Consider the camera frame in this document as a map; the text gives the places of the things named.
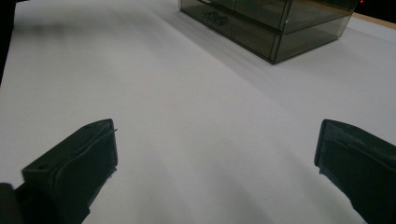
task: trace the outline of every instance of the clear plastic container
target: clear plastic container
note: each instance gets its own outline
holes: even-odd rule
[[[180,10],[278,63],[338,39],[359,0],[179,0]]]

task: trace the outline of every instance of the storage box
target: storage box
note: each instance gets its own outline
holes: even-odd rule
[[[179,0],[180,10],[270,63],[342,35],[359,0]]]

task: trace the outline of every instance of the wooden surface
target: wooden surface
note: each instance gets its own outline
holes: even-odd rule
[[[361,15],[361,14],[356,13],[356,12],[354,12],[352,14],[352,16],[355,17],[355,18],[359,18],[361,20],[364,20],[364,21],[369,21],[369,22],[372,22],[372,23],[375,23],[375,24],[378,24],[378,25],[386,26],[388,28],[396,29],[396,23],[392,23],[392,22],[389,22],[389,21],[382,21],[380,19],[376,19],[376,18],[373,18],[373,17],[365,16],[365,15]]]

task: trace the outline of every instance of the transparent plastic box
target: transparent plastic box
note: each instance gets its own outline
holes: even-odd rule
[[[270,63],[342,35],[359,0],[179,0],[193,17]]]

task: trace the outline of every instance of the white table surface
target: white table surface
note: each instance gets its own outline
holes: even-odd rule
[[[114,119],[119,170],[86,224],[355,224],[314,165],[323,119],[396,144],[396,31],[352,18],[271,65],[177,0],[19,3],[0,89],[0,181]]]

